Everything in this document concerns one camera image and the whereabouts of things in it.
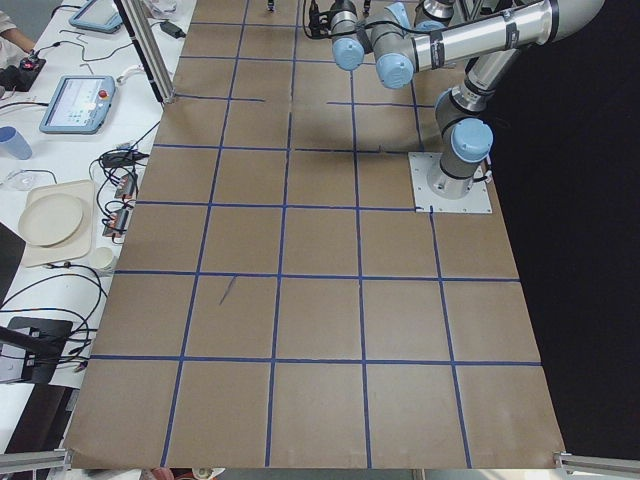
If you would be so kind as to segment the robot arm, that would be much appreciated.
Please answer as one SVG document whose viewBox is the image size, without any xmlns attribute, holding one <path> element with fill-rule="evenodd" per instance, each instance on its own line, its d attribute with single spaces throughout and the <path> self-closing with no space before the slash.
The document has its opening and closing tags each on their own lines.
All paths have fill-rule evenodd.
<svg viewBox="0 0 640 480">
<path fill-rule="evenodd" d="M 464 79 L 440 95 L 436 122 L 443 140 L 440 159 L 427 184 L 436 195 L 457 200 L 468 194 L 479 164 L 493 143 L 491 128 L 480 118 L 506 71 L 533 45 L 573 35 L 590 23 L 601 1 L 514 1 L 487 16 L 452 24 L 451 1 L 423 1 L 409 18 L 396 2 L 359 19 L 350 1 L 336 1 L 321 14 L 309 10 L 309 25 L 332 42 L 335 63 L 357 69 L 372 54 L 381 84 L 400 89 L 422 71 L 467 64 Z"/>
<path fill-rule="evenodd" d="M 332 40 L 355 35 L 366 27 L 366 20 L 358 17 L 353 1 L 336 0 L 327 13 L 329 33 Z"/>
</svg>

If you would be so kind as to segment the person's forearm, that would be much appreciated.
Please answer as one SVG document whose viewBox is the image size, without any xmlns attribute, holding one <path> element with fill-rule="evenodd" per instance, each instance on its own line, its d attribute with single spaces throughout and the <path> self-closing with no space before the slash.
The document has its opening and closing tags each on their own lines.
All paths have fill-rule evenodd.
<svg viewBox="0 0 640 480">
<path fill-rule="evenodd" d="M 2 31 L 1 37 L 26 53 L 31 52 L 35 48 L 35 42 L 17 27 Z"/>
</svg>

